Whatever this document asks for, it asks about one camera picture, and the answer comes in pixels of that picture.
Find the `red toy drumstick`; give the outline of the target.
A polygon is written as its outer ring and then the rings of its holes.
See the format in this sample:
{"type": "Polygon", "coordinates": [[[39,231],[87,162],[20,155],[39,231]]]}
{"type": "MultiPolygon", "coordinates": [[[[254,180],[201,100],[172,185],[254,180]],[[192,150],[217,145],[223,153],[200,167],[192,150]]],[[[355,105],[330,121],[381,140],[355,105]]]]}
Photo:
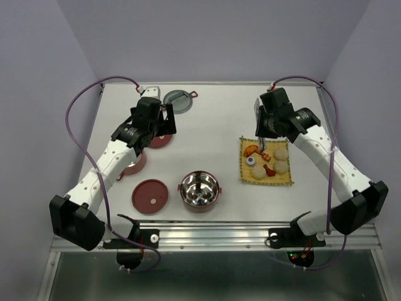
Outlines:
{"type": "Polygon", "coordinates": [[[264,164],[263,167],[268,177],[274,177],[276,175],[276,171],[274,169],[270,169],[267,164],[264,164]]]}

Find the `yellow bamboo mat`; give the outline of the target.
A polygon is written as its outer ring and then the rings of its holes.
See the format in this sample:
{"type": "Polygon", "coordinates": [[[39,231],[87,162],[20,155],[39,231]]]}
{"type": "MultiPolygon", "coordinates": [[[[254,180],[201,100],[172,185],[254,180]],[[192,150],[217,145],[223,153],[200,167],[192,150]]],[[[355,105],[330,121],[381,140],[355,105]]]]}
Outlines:
{"type": "MultiPolygon", "coordinates": [[[[294,184],[291,176],[291,167],[290,167],[290,160],[289,157],[286,160],[286,162],[289,165],[289,171],[286,174],[280,175],[277,174],[274,177],[266,177],[262,180],[257,180],[254,179],[251,176],[251,169],[254,167],[249,167],[246,165],[246,158],[244,156],[244,150],[247,146],[249,145],[257,145],[258,142],[255,139],[247,139],[245,137],[240,137],[240,146],[239,146],[239,178],[241,181],[249,183],[249,184],[255,184],[255,185],[264,185],[264,186],[292,186],[294,184]]],[[[259,154],[253,154],[251,155],[252,157],[255,158],[256,160],[256,165],[263,166],[264,164],[267,164],[270,169],[274,169],[274,163],[277,161],[273,153],[278,147],[285,147],[288,150],[289,153],[289,142],[287,140],[267,140],[266,141],[266,149],[263,153],[269,154],[271,156],[271,160],[269,162],[266,162],[262,158],[262,153],[259,154]]]]}

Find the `orange toy chicken wing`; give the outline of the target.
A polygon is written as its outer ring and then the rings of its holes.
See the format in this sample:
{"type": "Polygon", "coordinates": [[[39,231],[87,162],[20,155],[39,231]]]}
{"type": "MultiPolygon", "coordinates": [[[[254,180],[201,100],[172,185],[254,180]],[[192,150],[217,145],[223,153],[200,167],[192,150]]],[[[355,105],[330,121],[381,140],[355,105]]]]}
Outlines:
{"type": "Polygon", "coordinates": [[[249,157],[253,154],[261,154],[259,147],[257,145],[249,145],[244,150],[244,156],[249,157]]]}

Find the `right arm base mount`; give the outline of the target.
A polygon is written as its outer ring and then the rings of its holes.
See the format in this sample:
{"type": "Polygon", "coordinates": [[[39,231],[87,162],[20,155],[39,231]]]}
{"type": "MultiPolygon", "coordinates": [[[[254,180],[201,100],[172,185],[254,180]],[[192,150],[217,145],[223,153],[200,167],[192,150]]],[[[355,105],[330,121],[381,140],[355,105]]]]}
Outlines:
{"type": "Polygon", "coordinates": [[[326,246],[324,235],[314,234],[306,236],[298,228],[270,228],[264,244],[278,250],[288,248],[289,263],[295,268],[314,270],[312,264],[315,260],[313,248],[326,246]]]}

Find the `toy bun back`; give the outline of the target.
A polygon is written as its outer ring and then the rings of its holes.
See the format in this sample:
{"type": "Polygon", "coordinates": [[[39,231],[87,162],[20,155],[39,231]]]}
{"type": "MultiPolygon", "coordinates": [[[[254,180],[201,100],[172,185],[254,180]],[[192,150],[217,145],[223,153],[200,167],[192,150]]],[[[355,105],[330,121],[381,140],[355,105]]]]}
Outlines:
{"type": "Polygon", "coordinates": [[[286,161],[289,157],[289,153],[285,147],[278,147],[274,151],[273,156],[278,161],[286,161]]]}

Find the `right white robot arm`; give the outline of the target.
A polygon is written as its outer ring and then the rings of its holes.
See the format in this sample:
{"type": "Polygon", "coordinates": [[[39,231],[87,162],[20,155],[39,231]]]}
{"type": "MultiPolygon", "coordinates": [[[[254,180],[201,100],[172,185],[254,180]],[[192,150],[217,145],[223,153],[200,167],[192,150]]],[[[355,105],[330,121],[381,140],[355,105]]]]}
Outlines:
{"type": "Polygon", "coordinates": [[[328,195],[340,202],[322,212],[310,211],[290,223],[284,236],[302,245],[312,235],[332,230],[349,235],[375,219],[388,194],[383,181],[373,182],[361,173],[336,146],[308,108],[295,110],[286,90],[274,88],[259,96],[255,104],[256,136],[259,139],[287,138],[301,150],[328,180],[328,195]]]}

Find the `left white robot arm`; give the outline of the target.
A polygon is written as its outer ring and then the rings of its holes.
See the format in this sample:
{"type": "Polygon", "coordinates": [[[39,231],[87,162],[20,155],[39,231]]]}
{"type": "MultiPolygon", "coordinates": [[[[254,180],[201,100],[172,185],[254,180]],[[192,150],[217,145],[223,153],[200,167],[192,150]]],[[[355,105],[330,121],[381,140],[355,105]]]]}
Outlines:
{"type": "Polygon", "coordinates": [[[97,217],[101,204],[108,204],[107,192],[131,163],[137,162],[154,137],[176,133],[173,106],[154,97],[142,96],[131,115],[120,124],[106,149],[83,179],[64,196],[49,203],[55,235],[93,250],[111,230],[111,219],[97,217]]]}

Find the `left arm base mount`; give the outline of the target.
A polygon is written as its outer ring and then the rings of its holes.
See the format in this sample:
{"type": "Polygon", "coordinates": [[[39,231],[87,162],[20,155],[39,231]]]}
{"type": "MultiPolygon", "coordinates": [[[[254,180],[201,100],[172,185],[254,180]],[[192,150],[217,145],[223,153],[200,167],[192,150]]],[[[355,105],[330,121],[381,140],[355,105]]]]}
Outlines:
{"type": "Polygon", "coordinates": [[[103,249],[116,251],[119,270],[127,273],[147,272],[161,262],[159,252],[160,231],[142,229],[129,234],[128,238],[114,238],[103,242],[103,249]]]}

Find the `toy bun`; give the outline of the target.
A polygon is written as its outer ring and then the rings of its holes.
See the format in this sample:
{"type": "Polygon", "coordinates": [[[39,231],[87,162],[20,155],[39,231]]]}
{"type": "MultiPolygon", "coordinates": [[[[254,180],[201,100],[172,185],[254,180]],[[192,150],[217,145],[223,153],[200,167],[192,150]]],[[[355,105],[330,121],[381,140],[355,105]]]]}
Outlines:
{"type": "Polygon", "coordinates": [[[289,165],[286,161],[276,161],[273,168],[274,171],[280,175],[286,174],[289,171],[289,165]]]}
{"type": "Polygon", "coordinates": [[[278,147],[274,151],[273,156],[278,161],[286,161],[289,157],[289,153],[285,147],[278,147]]]}
{"type": "Polygon", "coordinates": [[[251,176],[254,179],[262,180],[266,177],[266,170],[263,166],[256,165],[251,169],[251,176]]]}

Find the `red steel lunch bowl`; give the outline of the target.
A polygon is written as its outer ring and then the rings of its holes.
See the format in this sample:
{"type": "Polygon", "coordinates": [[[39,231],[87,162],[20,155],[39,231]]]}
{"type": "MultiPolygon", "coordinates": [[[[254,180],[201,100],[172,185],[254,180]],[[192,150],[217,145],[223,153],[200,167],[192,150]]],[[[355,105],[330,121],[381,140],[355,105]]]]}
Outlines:
{"type": "Polygon", "coordinates": [[[192,171],[177,186],[185,208],[193,213],[206,213],[214,208],[222,188],[217,178],[207,171],[192,171]]]}

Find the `small orange toy drumstick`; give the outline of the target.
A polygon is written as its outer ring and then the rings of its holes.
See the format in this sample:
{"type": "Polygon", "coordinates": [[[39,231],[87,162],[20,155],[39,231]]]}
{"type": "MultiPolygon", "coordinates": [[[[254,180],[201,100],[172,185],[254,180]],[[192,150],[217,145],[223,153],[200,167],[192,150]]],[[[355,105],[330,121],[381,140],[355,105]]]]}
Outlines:
{"type": "Polygon", "coordinates": [[[271,160],[271,156],[266,153],[262,153],[262,158],[266,161],[269,162],[271,160]]]}

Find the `toy bun front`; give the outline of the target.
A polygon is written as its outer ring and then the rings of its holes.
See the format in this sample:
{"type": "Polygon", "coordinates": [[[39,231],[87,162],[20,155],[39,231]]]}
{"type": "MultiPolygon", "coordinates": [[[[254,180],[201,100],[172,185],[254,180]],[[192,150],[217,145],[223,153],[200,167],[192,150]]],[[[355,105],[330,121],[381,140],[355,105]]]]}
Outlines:
{"type": "Polygon", "coordinates": [[[256,165],[251,169],[251,176],[254,179],[262,180],[266,177],[266,170],[263,166],[256,165]]]}

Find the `toy sushi roll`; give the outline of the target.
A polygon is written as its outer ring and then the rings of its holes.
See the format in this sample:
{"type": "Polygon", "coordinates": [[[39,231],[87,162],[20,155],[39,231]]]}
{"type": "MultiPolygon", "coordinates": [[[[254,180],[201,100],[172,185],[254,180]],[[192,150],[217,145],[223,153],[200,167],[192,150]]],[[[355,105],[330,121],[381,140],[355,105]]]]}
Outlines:
{"type": "Polygon", "coordinates": [[[246,165],[249,167],[255,166],[256,165],[256,160],[254,157],[249,156],[246,158],[246,165]]]}

